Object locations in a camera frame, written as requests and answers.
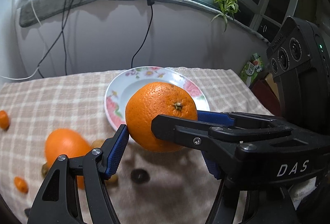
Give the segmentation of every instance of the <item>plate rim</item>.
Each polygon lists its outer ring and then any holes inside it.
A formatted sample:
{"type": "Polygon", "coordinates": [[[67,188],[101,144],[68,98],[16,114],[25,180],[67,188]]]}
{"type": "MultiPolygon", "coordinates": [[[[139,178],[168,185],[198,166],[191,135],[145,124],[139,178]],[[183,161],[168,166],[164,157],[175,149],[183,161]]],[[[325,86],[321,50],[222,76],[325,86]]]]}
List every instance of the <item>plate rim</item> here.
{"type": "Polygon", "coordinates": [[[164,67],[159,67],[159,66],[140,66],[140,67],[136,67],[136,68],[132,68],[132,69],[128,69],[128,70],[123,70],[120,74],[118,74],[115,78],[112,79],[112,81],[109,83],[109,85],[108,85],[108,87],[107,87],[107,89],[106,89],[106,91],[105,91],[105,94],[104,94],[104,110],[105,110],[105,113],[106,113],[106,116],[107,116],[108,122],[109,122],[109,124],[111,125],[111,127],[112,127],[113,129],[115,129],[115,128],[114,128],[115,124],[114,124],[113,121],[111,120],[111,118],[110,118],[110,116],[109,116],[109,113],[108,113],[108,110],[107,110],[107,93],[108,93],[109,87],[110,87],[110,85],[112,84],[112,82],[113,82],[118,76],[122,75],[123,73],[126,73],[126,72],[131,71],[131,70],[134,70],[134,69],[138,69],[138,68],[161,68],[161,69],[165,69],[165,70],[171,71],[171,72],[173,72],[173,73],[176,73],[176,74],[178,74],[178,75],[184,77],[186,80],[191,81],[191,82],[192,82],[192,83],[193,83],[193,84],[199,89],[199,91],[201,91],[202,95],[204,96],[204,99],[206,100],[206,104],[207,104],[207,106],[208,106],[208,111],[210,111],[210,105],[209,105],[209,102],[207,101],[207,98],[206,98],[205,94],[204,94],[203,91],[198,87],[198,85],[196,85],[196,84],[195,84],[192,80],[190,80],[188,77],[184,76],[184,75],[181,74],[181,73],[178,73],[178,72],[176,72],[176,71],[173,71],[173,70],[171,70],[171,69],[169,69],[169,68],[164,68],[164,67]]]}

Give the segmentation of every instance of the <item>white cable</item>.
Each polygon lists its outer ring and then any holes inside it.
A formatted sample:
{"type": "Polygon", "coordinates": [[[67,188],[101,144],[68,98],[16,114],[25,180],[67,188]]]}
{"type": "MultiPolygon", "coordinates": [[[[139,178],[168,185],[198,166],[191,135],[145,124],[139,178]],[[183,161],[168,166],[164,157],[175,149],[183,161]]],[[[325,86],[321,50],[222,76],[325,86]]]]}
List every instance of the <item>white cable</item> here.
{"type": "MultiPolygon", "coordinates": [[[[34,13],[34,16],[36,17],[37,21],[38,21],[39,24],[40,24],[40,27],[42,27],[42,24],[41,24],[41,22],[40,22],[40,20],[39,20],[39,18],[38,18],[38,16],[37,16],[37,14],[36,14],[36,11],[34,10],[34,7],[33,7],[33,0],[31,0],[31,7],[32,7],[32,11],[33,11],[33,13],[34,13]]],[[[43,54],[42,54],[42,58],[41,58],[41,59],[43,59],[43,57],[45,56],[45,54],[46,54],[46,52],[47,52],[47,50],[48,50],[48,46],[47,46],[47,43],[46,43],[44,37],[42,36],[42,34],[41,34],[41,32],[40,32],[39,30],[38,30],[38,33],[39,33],[39,36],[40,36],[41,40],[42,40],[42,41],[44,42],[44,44],[45,44],[44,52],[43,52],[43,54]]],[[[34,71],[34,73],[33,73],[31,76],[27,77],[27,78],[19,78],[19,79],[15,79],[15,78],[9,78],[9,77],[5,77],[5,76],[1,76],[1,75],[0,75],[0,77],[1,77],[1,78],[4,78],[4,79],[8,79],[8,80],[14,80],[14,81],[28,80],[28,79],[32,78],[32,77],[37,73],[38,70],[39,70],[39,66],[36,68],[36,70],[34,71]]]]}

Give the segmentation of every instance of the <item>gray fabric cover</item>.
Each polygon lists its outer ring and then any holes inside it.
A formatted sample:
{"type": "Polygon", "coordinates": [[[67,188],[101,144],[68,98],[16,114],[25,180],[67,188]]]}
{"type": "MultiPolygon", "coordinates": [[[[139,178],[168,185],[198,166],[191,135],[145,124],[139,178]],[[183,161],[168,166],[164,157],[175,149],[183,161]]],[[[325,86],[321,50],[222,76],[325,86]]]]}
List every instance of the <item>gray fabric cover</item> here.
{"type": "MultiPolygon", "coordinates": [[[[63,5],[65,0],[34,0],[33,5],[34,9],[36,11],[36,14],[38,15],[40,21],[45,20],[47,18],[50,18],[56,14],[62,13],[63,11],[63,5]]],[[[72,4],[72,8],[79,7],[81,5],[85,5],[91,2],[94,2],[97,0],[74,0],[72,4]]],[[[203,12],[207,12],[210,14],[218,14],[219,11],[213,8],[210,8],[208,6],[199,4],[197,2],[194,2],[192,0],[155,0],[156,2],[162,2],[162,3],[173,3],[183,6],[188,6],[203,12]]],[[[68,9],[70,5],[71,0],[67,1],[66,4],[66,10],[68,9]]],[[[259,39],[262,39],[264,42],[268,43],[268,40],[264,38],[261,34],[258,32],[255,32],[254,30],[250,29],[249,27],[243,25],[242,23],[238,22],[237,20],[232,20],[229,18],[231,22],[234,22],[235,24],[239,25],[241,28],[246,30],[247,32],[253,33],[258,37],[259,39]]],[[[19,17],[19,25],[23,28],[29,27],[33,24],[37,23],[37,19],[35,18],[31,2],[26,2],[22,5],[22,10],[19,17]]]]}

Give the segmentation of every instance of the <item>robotic arm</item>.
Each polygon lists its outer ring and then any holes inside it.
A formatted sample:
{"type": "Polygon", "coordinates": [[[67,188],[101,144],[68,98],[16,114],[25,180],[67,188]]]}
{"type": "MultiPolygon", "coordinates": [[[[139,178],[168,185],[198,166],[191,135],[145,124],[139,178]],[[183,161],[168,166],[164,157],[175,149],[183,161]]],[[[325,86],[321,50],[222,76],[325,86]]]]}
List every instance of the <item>robotic arm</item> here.
{"type": "MultiPolygon", "coordinates": [[[[279,117],[198,111],[198,121],[158,115],[154,135],[200,150],[208,171],[221,179],[206,224],[231,224],[239,193],[247,190],[244,224],[298,224],[287,188],[328,172],[330,137],[279,117]]],[[[84,176],[94,224],[120,224],[104,180],[116,173],[129,138],[121,125],[113,138],[85,156],[60,155],[34,200],[28,224],[83,224],[76,176],[84,176]]]]}

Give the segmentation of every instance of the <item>orange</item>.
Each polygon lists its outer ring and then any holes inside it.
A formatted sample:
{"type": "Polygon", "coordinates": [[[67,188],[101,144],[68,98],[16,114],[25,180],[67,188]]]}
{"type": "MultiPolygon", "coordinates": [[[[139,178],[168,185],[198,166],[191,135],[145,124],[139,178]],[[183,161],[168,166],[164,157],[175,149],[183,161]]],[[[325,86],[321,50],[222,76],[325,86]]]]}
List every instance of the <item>orange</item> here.
{"type": "Polygon", "coordinates": [[[28,193],[29,191],[29,187],[27,186],[27,183],[24,179],[22,179],[21,177],[19,176],[16,176],[14,178],[14,184],[16,186],[16,188],[22,192],[22,193],[28,193]]]}
{"type": "MultiPolygon", "coordinates": [[[[91,146],[79,133],[70,129],[57,129],[50,133],[45,143],[45,156],[50,168],[61,154],[69,158],[84,156],[92,150],[91,146]]],[[[84,178],[77,176],[80,189],[84,189],[84,178]]]]}
{"type": "Polygon", "coordinates": [[[10,122],[7,113],[4,110],[0,110],[0,128],[7,130],[9,128],[10,122]]]}
{"type": "Polygon", "coordinates": [[[128,131],[140,146],[154,152],[180,150],[182,146],[159,140],[152,133],[151,121],[159,114],[197,120],[192,97],[173,84],[153,82],[139,89],[126,105],[128,131]]]}

